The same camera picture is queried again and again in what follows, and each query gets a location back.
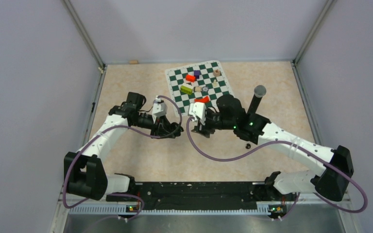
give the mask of green block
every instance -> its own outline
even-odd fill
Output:
[[[192,94],[192,86],[189,84],[183,84],[181,86],[181,92],[184,92],[185,94],[191,95]]]

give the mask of beige floor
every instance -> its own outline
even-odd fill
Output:
[[[128,91],[147,98],[149,109],[156,95],[169,96],[164,70],[187,64],[145,64],[108,66],[91,134],[102,125],[110,108],[126,100]],[[313,141],[300,93],[289,62],[247,62],[221,64],[242,106],[248,108],[255,86],[267,88],[257,113],[281,128]],[[167,117],[178,121],[172,106]],[[182,126],[185,129],[184,117]],[[219,158],[231,158],[248,151],[247,142],[231,131],[217,131],[210,139],[193,133],[198,146]],[[127,131],[111,150],[105,164],[108,174],[124,173],[137,181],[263,181],[273,171],[306,170],[303,165],[271,149],[239,161],[221,163],[202,157],[191,146],[187,135],[176,139],[152,140]]]

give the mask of black cylinder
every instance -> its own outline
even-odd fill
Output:
[[[252,97],[250,107],[248,108],[249,114],[254,114],[258,109],[262,97],[267,93],[267,89],[263,85],[258,85],[254,89],[254,96]]]

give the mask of small cube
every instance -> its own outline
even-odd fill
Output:
[[[184,84],[182,84],[180,91],[184,92],[185,94],[192,95],[192,89],[193,88],[194,88],[193,86],[184,83]]]
[[[209,97],[205,96],[205,98],[202,98],[202,99],[195,99],[195,102],[208,103],[209,102]]]
[[[199,76],[201,75],[201,71],[200,70],[194,70],[194,76],[196,79],[199,79]]]
[[[185,76],[185,79],[187,80],[187,81],[190,81],[190,82],[195,82],[195,80],[196,80],[196,78],[195,78],[195,76],[192,76],[192,75],[189,75],[189,74],[187,74],[186,76]]]
[[[218,77],[221,75],[221,71],[219,69],[214,70],[214,76]]]

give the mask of black bracket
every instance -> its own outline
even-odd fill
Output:
[[[77,153],[68,152],[64,158],[64,178]],[[108,179],[101,159],[96,155],[81,155],[72,168],[67,184],[67,192],[81,197],[100,200],[105,194]]]

